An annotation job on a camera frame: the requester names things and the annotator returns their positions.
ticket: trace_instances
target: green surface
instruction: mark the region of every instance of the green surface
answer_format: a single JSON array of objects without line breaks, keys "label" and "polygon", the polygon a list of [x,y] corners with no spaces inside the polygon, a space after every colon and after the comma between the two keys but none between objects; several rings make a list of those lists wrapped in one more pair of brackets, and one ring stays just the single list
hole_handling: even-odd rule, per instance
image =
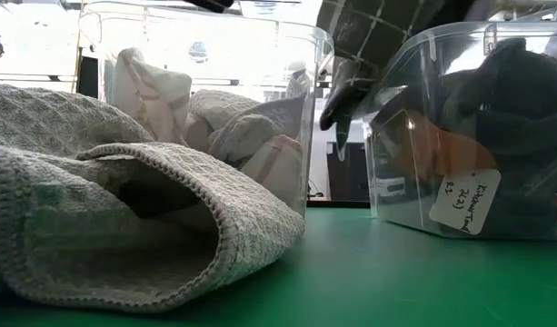
[{"label": "green surface", "polygon": [[0,301],[0,326],[557,326],[557,243],[446,240],[309,209],[278,263],[165,316]]}]

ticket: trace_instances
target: plastic bin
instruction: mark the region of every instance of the plastic bin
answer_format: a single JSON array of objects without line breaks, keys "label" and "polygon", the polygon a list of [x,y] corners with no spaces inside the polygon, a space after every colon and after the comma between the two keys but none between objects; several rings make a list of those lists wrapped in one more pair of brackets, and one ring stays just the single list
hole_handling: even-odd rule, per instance
[{"label": "plastic bin", "polygon": [[374,216],[452,238],[557,239],[557,22],[425,31],[361,111]]},{"label": "plastic bin", "polygon": [[151,2],[90,3],[80,26],[104,59],[99,97],[156,141],[206,152],[304,213],[326,32]]}]

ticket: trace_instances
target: container rim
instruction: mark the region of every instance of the container rim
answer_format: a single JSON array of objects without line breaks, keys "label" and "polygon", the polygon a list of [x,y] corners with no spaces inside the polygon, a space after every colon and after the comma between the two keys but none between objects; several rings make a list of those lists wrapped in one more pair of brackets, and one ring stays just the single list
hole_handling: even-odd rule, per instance
[{"label": "container rim", "polygon": [[398,62],[412,49],[437,38],[444,38],[455,35],[486,35],[492,31],[489,28],[497,28],[499,35],[507,36],[557,36],[557,21],[553,22],[458,22],[447,25],[440,25],[424,30],[417,35],[412,36],[405,42],[383,69],[380,79],[381,85],[388,79],[389,75],[394,73]]},{"label": "container rim", "polygon": [[210,16],[210,17],[217,17],[216,19],[226,19],[226,20],[250,20],[250,21],[257,21],[257,22],[267,22],[267,24],[273,24],[273,25],[285,25],[285,26],[291,26],[292,28],[298,29],[300,30],[302,33],[306,34],[306,35],[312,35],[317,41],[324,41],[326,42],[332,49],[333,49],[333,38],[326,33],[326,31],[324,31],[321,28],[318,28],[316,26],[312,26],[312,25],[306,25],[306,24],[300,24],[300,23],[292,23],[292,22],[281,22],[281,21],[275,21],[275,20],[271,20],[271,19],[262,19],[262,18],[249,18],[249,17],[244,17],[244,16],[239,16],[239,15],[225,15],[225,14],[217,14],[217,13],[211,13],[211,12],[201,12],[201,11],[194,11],[194,10],[186,10],[186,9],[180,9],[180,8],[171,8],[171,7],[166,7],[166,6],[157,6],[157,5],[152,5],[151,1],[149,0],[93,0],[90,1],[84,8],[82,11],[82,14],[80,15],[80,17],[84,17],[86,15],[93,15],[93,14],[97,14],[97,12],[93,11],[91,9],[91,7],[94,7],[94,5],[101,5],[101,4],[114,4],[114,5],[126,5],[126,6],[134,6],[134,7],[142,7],[142,8],[147,8],[147,7],[151,7],[154,9],[161,9],[161,10],[166,10],[169,12],[179,12],[179,13],[184,13],[184,14],[191,14],[191,15],[205,15],[205,16]]}]

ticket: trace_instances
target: white label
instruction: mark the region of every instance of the white label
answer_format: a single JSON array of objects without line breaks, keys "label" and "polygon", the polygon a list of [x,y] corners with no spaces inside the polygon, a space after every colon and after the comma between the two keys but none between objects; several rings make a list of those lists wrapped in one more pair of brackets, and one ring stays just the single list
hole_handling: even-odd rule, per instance
[{"label": "white label", "polygon": [[500,177],[500,173],[493,169],[444,177],[430,210],[430,219],[477,235],[490,211]]}]

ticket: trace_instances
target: orange fabric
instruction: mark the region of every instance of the orange fabric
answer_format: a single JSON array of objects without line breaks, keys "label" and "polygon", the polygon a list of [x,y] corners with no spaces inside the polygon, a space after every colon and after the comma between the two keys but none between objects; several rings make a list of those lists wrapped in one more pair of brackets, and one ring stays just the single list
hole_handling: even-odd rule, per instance
[{"label": "orange fabric", "polygon": [[473,139],[445,132],[417,112],[406,113],[413,128],[404,127],[401,133],[412,144],[403,144],[391,162],[407,176],[417,172],[419,178],[430,182],[434,176],[498,169],[490,152]]}]

